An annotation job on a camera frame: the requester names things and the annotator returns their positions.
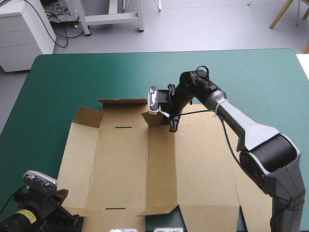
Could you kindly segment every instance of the green tabletop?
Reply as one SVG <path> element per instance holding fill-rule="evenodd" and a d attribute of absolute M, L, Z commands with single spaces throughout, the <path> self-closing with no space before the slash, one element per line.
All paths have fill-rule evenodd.
<path fill-rule="evenodd" d="M 80 105 L 100 109 L 97 98 L 146 98 L 151 85 L 177 84 L 183 71 L 199 65 L 209 67 L 231 103 L 296 143 L 309 186 L 309 82 L 292 50 L 44 55 L 35 60 L 0 137 L 0 205 L 23 185 L 27 170 L 57 178 Z M 0 220 L 15 209 L 11 203 Z M 170 219 L 181 223 L 176 212 L 168 219 L 148 217 L 147 229 Z M 309 230 L 307 201 L 301 229 Z"/>

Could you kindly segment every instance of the white cabinet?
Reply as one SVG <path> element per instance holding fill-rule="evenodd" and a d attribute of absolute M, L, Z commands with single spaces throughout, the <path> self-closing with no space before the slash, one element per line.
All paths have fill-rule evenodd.
<path fill-rule="evenodd" d="M 28 1 L 56 40 L 40 0 Z M 0 66 L 6 72 L 29 70 L 37 56 L 52 54 L 54 46 L 39 16 L 25 1 L 11 1 L 0 7 Z"/>

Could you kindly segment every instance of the white cable tie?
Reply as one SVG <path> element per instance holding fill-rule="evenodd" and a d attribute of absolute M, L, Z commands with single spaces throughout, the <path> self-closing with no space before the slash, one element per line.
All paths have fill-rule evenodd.
<path fill-rule="evenodd" d="M 218 110 L 218 107 L 219 107 L 219 105 L 221 105 L 223 102 L 228 102 L 228 99 L 223 99 L 221 102 L 219 102 L 217 105 L 216 105 L 216 108 L 215 108 L 215 110 L 214 110 L 214 115 L 212 116 L 212 117 L 217 117 L 218 115 L 217 115 L 217 110 Z"/>
<path fill-rule="evenodd" d="M 166 113 L 166 112 L 164 112 L 164 111 L 162 111 L 162 110 L 158 110 L 161 114 L 163 114 L 164 116 L 166 116 L 166 117 L 169 117 L 169 114 L 168 113 Z"/>

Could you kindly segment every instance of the unfolded cardboard box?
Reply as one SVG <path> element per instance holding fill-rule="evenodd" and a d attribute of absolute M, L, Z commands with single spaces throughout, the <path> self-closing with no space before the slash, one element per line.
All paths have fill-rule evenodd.
<path fill-rule="evenodd" d="M 65 208 L 86 217 L 83 232 L 143 232 L 144 216 L 177 206 L 189 232 L 235 232 L 239 205 L 250 232 L 270 231 L 271 198 L 234 162 L 213 113 L 182 116 L 171 133 L 145 99 L 100 101 L 102 111 L 79 108 L 58 176 Z"/>

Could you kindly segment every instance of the gray floor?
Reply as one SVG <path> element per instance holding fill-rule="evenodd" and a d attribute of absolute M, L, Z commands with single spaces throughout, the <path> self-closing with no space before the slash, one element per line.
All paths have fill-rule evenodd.
<path fill-rule="evenodd" d="M 277 26 L 268 27 L 285 0 L 162 0 L 159 12 L 154 0 L 143 0 L 145 31 L 136 23 L 92 26 L 90 37 L 69 40 L 66 48 L 55 47 L 54 53 L 155 52 L 189 50 L 230 50 L 290 48 L 303 53 L 309 38 L 309 20 L 297 27 L 296 2 Z M 107 11 L 107 0 L 84 0 L 90 15 Z M 131 0 L 128 10 L 135 9 Z M 307 6 L 301 4 L 301 16 Z M 69 36 L 82 28 L 67 24 Z M 55 26 L 58 33 L 62 28 Z M 57 42 L 65 43 L 58 38 Z M 0 132 L 11 112 L 27 72 L 4 73 L 0 70 Z"/>

